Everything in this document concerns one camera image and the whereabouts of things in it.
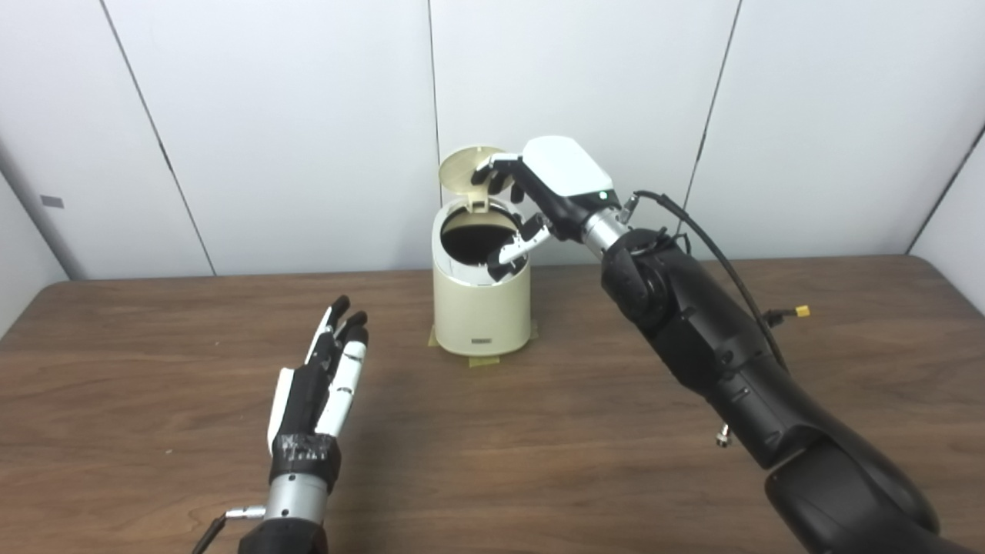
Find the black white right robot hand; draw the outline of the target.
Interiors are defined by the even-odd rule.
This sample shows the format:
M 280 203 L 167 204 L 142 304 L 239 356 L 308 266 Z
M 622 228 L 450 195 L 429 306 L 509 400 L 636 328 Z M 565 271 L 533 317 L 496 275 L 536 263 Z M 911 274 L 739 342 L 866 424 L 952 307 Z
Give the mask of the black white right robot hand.
M 549 239 L 580 243 L 604 259 L 629 231 L 616 221 L 622 205 L 611 176 L 573 138 L 531 139 L 520 153 L 487 155 L 468 176 L 471 185 L 503 185 L 511 179 L 539 210 L 488 257 L 486 267 L 496 281 L 517 273 L 520 259 Z

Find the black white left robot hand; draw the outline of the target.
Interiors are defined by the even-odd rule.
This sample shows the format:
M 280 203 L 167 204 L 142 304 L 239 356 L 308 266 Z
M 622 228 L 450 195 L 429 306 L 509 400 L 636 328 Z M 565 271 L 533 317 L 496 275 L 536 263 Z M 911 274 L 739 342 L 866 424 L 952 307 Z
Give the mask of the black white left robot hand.
M 305 361 L 278 376 L 267 432 L 269 478 L 310 476 L 331 493 L 340 476 L 339 436 L 354 403 L 369 333 L 364 311 L 346 315 L 348 295 L 323 313 Z

